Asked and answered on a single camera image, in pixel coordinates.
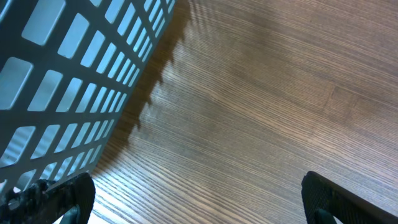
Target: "laundry basket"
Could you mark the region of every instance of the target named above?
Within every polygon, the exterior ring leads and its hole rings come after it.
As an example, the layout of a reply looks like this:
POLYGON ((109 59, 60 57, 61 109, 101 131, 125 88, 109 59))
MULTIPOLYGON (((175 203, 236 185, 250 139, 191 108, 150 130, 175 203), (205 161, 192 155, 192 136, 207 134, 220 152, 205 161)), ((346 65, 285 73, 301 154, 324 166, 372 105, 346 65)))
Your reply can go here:
POLYGON ((0 3, 0 195, 93 170, 175 0, 0 3))

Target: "plastic basket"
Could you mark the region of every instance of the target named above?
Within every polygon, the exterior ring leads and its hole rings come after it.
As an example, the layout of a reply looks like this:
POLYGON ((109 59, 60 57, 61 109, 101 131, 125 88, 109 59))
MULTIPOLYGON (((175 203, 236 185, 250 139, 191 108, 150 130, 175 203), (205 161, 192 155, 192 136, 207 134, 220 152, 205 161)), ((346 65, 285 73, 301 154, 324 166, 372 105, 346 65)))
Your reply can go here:
POLYGON ((95 168, 174 3, 2 1, 1 195, 95 168))

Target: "brown wood floor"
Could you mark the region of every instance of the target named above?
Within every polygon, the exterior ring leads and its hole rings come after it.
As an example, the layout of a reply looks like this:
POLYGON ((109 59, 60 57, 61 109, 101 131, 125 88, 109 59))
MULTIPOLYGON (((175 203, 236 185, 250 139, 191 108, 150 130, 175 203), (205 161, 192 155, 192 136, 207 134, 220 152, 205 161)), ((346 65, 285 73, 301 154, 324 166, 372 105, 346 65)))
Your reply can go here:
POLYGON ((94 171, 109 223, 306 223, 314 170, 398 215, 398 4, 178 0, 94 171))

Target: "perforated plastic panel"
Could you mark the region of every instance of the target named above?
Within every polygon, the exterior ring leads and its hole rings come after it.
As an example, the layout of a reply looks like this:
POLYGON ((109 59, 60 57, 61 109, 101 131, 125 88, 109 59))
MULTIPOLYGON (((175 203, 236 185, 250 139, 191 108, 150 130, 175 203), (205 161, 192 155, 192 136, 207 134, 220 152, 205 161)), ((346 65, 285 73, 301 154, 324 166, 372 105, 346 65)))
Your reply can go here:
POLYGON ((1 194, 95 168, 175 0, 2 3, 1 194))

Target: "wooden floor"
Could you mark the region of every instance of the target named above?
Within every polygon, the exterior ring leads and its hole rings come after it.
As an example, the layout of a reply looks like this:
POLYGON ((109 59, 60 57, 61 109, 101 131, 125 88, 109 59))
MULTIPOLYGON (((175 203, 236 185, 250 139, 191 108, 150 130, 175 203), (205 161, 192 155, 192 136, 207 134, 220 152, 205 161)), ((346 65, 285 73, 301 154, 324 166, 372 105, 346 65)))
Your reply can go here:
POLYGON ((398 215, 398 4, 178 0, 94 171, 109 223, 306 223, 314 170, 398 215))

